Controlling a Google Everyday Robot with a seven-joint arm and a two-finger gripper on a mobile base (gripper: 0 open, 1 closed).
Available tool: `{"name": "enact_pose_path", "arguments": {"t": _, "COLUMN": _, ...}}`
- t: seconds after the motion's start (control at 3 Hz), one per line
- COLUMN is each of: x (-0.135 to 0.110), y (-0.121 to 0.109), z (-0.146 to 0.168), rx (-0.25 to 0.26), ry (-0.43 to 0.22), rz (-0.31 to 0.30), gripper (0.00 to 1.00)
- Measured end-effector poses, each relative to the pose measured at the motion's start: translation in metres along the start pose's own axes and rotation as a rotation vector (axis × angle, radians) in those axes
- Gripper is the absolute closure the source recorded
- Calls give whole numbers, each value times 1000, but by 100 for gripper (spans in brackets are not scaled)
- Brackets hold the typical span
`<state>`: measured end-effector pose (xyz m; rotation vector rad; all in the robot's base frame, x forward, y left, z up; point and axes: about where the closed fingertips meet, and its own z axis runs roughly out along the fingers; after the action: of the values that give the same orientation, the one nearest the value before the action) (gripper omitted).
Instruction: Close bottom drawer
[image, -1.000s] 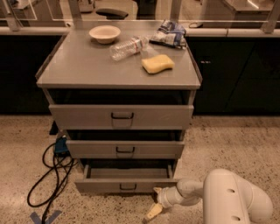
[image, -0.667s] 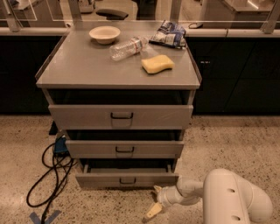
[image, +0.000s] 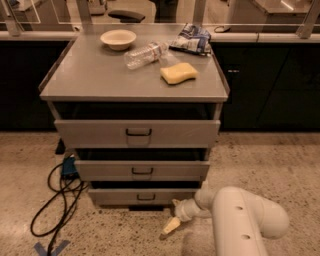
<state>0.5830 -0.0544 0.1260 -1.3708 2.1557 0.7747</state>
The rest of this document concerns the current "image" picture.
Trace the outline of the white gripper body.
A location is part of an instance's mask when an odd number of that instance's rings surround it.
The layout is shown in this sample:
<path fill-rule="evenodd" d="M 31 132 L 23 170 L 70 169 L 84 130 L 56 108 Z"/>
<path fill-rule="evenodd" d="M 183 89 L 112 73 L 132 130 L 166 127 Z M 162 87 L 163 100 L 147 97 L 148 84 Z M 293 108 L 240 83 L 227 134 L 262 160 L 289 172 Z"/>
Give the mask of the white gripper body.
<path fill-rule="evenodd" d="M 182 202 L 175 206 L 175 216 L 182 222 L 188 222 L 193 217 L 198 216 L 202 209 L 198 206 L 194 199 L 184 199 Z"/>

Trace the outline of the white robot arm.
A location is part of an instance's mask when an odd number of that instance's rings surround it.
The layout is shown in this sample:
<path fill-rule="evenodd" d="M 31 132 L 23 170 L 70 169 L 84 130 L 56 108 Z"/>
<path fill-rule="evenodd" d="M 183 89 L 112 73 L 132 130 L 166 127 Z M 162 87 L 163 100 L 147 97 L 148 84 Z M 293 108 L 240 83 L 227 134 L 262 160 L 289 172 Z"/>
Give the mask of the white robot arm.
<path fill-rule="evenodd" d="M 194 217 L 211 217 L 216 256 L 268 256 L 263 239 L 279 239 L 289 229 L 289 216 L 281 205 L 238 187 L 200 189 L 191 199 L 172 202 L 174 215 L 161 235 Z"/>

